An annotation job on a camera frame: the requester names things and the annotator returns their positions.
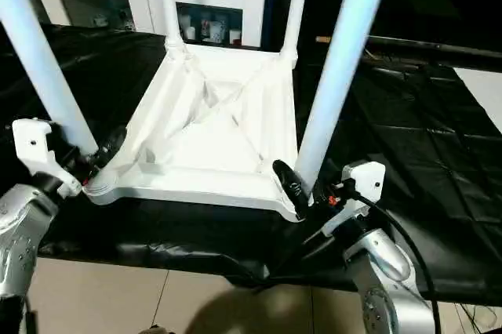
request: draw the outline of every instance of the cup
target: cup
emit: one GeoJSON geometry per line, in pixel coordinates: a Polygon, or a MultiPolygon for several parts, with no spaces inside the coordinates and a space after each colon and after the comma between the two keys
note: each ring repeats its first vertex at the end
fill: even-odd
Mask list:
{"type": "Polygon", "coordinates": [[[218,22],[217,20],[209,22],[209,35],[211,42],[221,44],[224,36],[223,30],[223,24],[221,22],[218,22]]]}

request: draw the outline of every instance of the black cloth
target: black cloth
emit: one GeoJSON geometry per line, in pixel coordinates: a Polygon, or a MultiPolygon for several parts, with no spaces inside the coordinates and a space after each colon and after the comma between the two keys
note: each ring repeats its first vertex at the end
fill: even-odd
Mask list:
{"type": "MultiPolygon", "coordinates": [[[[125,125],[165,55],[164,38],[76,27],[45,32],[95,137],[125,125]]],[[[321,71],[301,53],[295,73],[299,140],[321,71]]],[[[4,192],[29,182],[16,159],[12,120],[46,114],[4,34],[0,64],[4,192]]],[[[380,204],[416,242],[436,297],[502,305],[501,146],[502,136],[453,70],[361,64],[322,174],[330,177],[360,159],[383,162],[380,204]]],[[[123,198],[96,206],[81,194],[66,200],[39,251],[66,260],[222,274],[242,285],[354,289],[336,241],[308,261],[276,270],[300,231],[315,224],[289,223],[264,210],[170,201],[123,198]]]]}

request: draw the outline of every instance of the black plastic sheet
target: black plastic sheet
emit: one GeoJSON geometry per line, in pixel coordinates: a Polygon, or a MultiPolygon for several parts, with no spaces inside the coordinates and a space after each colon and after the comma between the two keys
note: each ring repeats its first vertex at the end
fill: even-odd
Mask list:
{"type": "MultiPolygon", "coordinates": [[[[164,57],[164,38],[74,27],[45,31],[95,137],[125,125],[164,57]]],[[[16,159],[12,120],[46,114],[4,34],[0,66],[3,192],[29,181],[16,159]]],[[[300,51],[299,139],[320,69],[302,60],[300,51]]],[[[501,147],[502,136],[453,70],[361,64],[322,174],[360,159],[383,162],[380,203],[423,253],[436,297],[501,305],[501,147]]],[[[123,198],[96,206],[81,194],[65,202],[40,255],[222,274],[249,286],[290,282],[354,289],[336,241],[277,271],[281,254],[317,225],[288,223],[264,210],[169,201],[123,198]]]]}

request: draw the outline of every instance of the black cable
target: black cable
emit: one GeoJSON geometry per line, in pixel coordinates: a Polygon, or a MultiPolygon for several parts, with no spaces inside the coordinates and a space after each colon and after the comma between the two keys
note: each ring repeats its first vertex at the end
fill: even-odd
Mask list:
{"type": "Polygon", "coordinates": [[[408,243],[408,246],[411,248],[413,254],[415,255],[415,258],[417,259],[420,265],[420,268],[422,269],[422,274],[424,274],[427,290],[431,295],[432,316],[434,317],[435,332],[436,334],[441,334],[441,319],[439,317],[438,301],[435,298],[434,283],[432,282],[432,277],[431,274],[429,273],[427,264],[425,263],[424,258],[422,257],[420,251],[415,245],[415,242],[413,242],[413,239],[408,235],[408,232],[406,232],[406,230],[402,227],[402,225],[399,224],[399,222],[396,219],[394,219],[387,211],[382,209],[379,205],[370,201],[368,198],[361,196],[361,194],[357,191],[351,192],[351,195],[353,199],[360,201],[365,205],[368,205],[370,208],[375,209],[376,211],[384,215],[387,218],[387,220],[392,224],[392,226],[397,230],[397,232],[399,232],[401,236],[403,236],[406,242],[408,243]]]}
{"type": "Polygon", "coordinates": [[[457,307],[456,303],[454,304],[454,307],[455,307],[455,311],[457,312],[457,317],[458,317],[458,321],[460,323],[460,326],[462,326],[462,332],[465,334],[464,323],[462,322],[462,318],[460,318],[460,313],[458,313],[458,307],[457,307]]]}
{"type": "Polygon", "coordinates": [[[469,322],[471,323],[472,331],[475,334],[481,334],[481,330],[479,329],[478,325],[474,321],[473,317],[471,316],[471,314],[469,313],[469,311],[467,310],[467,308],[463,304],[461,304],[460,307],[464,310],[465,315],[467,316],[469,322]]]}

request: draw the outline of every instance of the table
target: table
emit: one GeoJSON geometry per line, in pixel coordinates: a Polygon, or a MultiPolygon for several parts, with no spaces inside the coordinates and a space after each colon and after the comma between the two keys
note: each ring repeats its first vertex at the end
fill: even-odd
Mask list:
{"type": "MultiPolygon", "coordinates": [[[[45,32],[95,137],[126,124],[165,54],[164,38],[76,27],[45,32]]],[[[303,65],[301,56],[295,73],[299,139],[320,74],[303,65]]],[[[15,157],[12,120],[46,115],[4,34],[0,60],[0,187],[6,191],[28,181],[15,157]]],[[[383,162],[380,203],[423,253],[436,298],[502,305],[501,144],[500,132],[453,69],[399,71],[363,63],[322,175],[363,158],[383,162]]],[[[298,226],[255,209],[136,199],[103,207],[81,195],[65,202],[40,256],[222,274],[248,286],[354,289],[336,241],[306,262],[293,260],[275,270],[298,240],[298,226]]]]}

